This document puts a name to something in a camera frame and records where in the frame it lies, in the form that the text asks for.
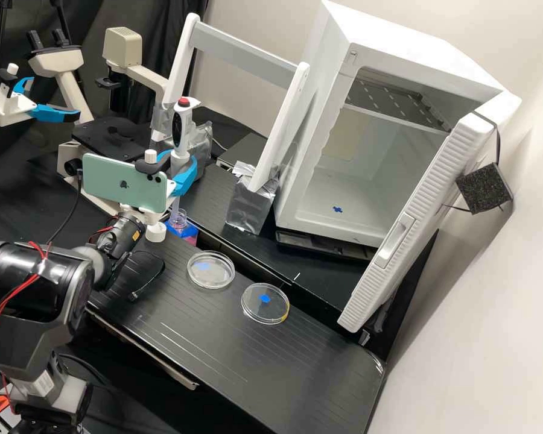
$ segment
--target mint green iphone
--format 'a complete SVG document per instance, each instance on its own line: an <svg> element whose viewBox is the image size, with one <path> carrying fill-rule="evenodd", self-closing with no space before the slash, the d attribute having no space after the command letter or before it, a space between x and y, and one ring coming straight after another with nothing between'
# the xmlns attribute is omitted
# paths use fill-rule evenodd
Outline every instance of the mint green iphone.
<svg viewBox="0 0 543 434"><path fill-rule="evenodd" d="M83 156L84 191L102 199L162 213L167 207L167 190L174 184L163 172L146 175L131 163L91 153Z"/></svg>

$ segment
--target black foam pad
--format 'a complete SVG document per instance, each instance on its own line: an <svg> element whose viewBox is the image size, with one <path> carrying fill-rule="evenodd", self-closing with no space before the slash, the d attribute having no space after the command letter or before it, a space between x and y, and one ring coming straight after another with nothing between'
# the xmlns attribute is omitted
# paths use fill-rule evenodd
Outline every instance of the black foam pad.
<svg viewBox="0 0 543 434"><path fill-rule="evenodd" d="M456 183L471 214L488 211L513 200L513 193L495 163L457 178Z"/></svg>

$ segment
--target red wire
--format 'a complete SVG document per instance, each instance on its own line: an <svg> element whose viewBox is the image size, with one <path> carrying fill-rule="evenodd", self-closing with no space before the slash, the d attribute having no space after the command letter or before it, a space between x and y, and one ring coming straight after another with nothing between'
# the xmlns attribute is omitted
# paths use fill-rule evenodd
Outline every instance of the red wire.
<svg viewBox="0 0 543 434"><path fill-rule="evenodd" d="M112 228L114 228L114 226L107 226L106 228L99 229L99 230L96 231L93 235L89 236L89 242L91 242L91 239L92 239L95 235L100 234L100 233L103 233L103 232L106 232L106 231L109 231L109 230L111 230Z"/></svg>
<svg viewBox="0 0 543 434"><path fill-rule="evenodd" d="M12 405L10 404L10 393L8 392L8 382L6 381L6 376L4 375L4 373L1 373L1 374L2 374L2 386L4 386L4 392L6 392L6 399L8 400L8 405L10 406L10 409L14 413L14 409L12 408Z"/></svg>
<svg viewBox="0 0 543 434"><path fill-rule="evenodd" d="M38 274L33 274L28 279L26 279L25 282L21 283L16 289L6 298L2 303L0 303L0 315L2 315L2 311L6 307L6 304L15 297L17 294L19 294L23 289L29 287L31 284L33 284L36 280L38 280L39 276Z"/></svg>
<svg viewBox="0 0 543 434"><path fill-rule="evenodd" d="M41 259L46 259L48 257L48 253L50 252L51 244L48 245L48 248L46 249L46 254L42 250L42 248L36 244L34 241L29 241L28 245L35 248L38 253L40 254ZM35 281L37 281L40 278L38 274L31 275L28 279L26 279L24 282L22 282L20 285L16 287L16 289L6 298L3 302L0 303L0 315L2 315L2 312L6 308L6 305L12 298L20 294L25 288L29 287L31 284L33 284Z"/></svg>
<svg viewBox="0 0 543 434"><path fill-rule="evenodd" d="M34 247L36 250L38 250L38 253L40 253L40 257L44 259L46 256L44 255L44 251L42 248L36 244L34 241L28 241L28 245Z"/></svg>

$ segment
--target white wall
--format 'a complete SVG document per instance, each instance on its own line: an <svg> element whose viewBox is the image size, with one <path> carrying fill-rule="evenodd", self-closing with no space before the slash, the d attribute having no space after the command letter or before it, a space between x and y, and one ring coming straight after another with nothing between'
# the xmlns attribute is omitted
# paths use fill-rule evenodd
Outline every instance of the white wall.
<svg viewBox="0 0 543 434"><path fill-rule="evenodd" d="M436 270L369 434L543 433L543 81L527 102L515 209L450 291Z"/></svg>
<svg viewBox="0 0 543 434"><path fill-rule="evenodd" d="M298 62L319 1L210 0L205 21ZM446 39L521 97L539 81L543 0L337 2ZM284 89L207 56L198 57L191 91L206 106L265 135L285 95Z"/></svg>

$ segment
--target shelf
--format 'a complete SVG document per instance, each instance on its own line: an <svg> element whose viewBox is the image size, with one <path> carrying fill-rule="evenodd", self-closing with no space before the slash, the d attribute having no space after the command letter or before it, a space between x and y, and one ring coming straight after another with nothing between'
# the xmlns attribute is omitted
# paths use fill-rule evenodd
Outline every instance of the shelf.
<svg viewBox="0 0 543 434"><path fill-rule="evenodd" d="M344 108L446 136L450 127L416 92L354 79Z"/></svg>

